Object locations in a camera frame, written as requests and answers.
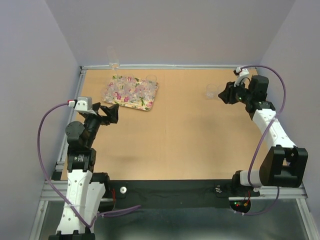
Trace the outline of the clear faceted tumbler front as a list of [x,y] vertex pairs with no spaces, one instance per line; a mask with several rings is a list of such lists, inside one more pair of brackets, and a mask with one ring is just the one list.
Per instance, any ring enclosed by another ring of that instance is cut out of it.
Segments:
[[143,87],[141,97],[146,101],[151,101],[155,98],[156,87]]

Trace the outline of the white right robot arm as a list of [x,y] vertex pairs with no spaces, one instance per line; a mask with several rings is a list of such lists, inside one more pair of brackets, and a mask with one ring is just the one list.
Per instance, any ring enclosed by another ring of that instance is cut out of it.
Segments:
[[246,87],[229,81],[218,97],[225,104],[243,103],[250,119],[259,128],[268,152],[259,170],[238,170],[230,182],[231,192],[242,195],[248,187],[298,188],[308,160],[308,152],[289,138],[277,118],[272,102],[267,100],[269,79],[254,75]]

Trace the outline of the large clear faceted tumbler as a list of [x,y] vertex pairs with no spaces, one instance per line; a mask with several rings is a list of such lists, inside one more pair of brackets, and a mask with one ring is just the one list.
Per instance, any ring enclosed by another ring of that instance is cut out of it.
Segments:
[[142,95],[141,85],[138,83],[135,83],[134,86],[129,90],[129,94],[128,94],[129,101],[137,102],[140,99],[141,95]]

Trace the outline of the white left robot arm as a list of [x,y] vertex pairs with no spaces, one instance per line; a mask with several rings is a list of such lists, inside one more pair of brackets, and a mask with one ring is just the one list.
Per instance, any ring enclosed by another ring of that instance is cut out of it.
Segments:
[[84,122],[72,121],[65,128],[67,136],[67,190],[62,216],[50,240],[93,240],[94,224],[101,199],[111,193],[109,175],[94,173],[96,150],[92,147],[100,126],[116,124],[119,105],[110,107],[99,102],[78,113]]

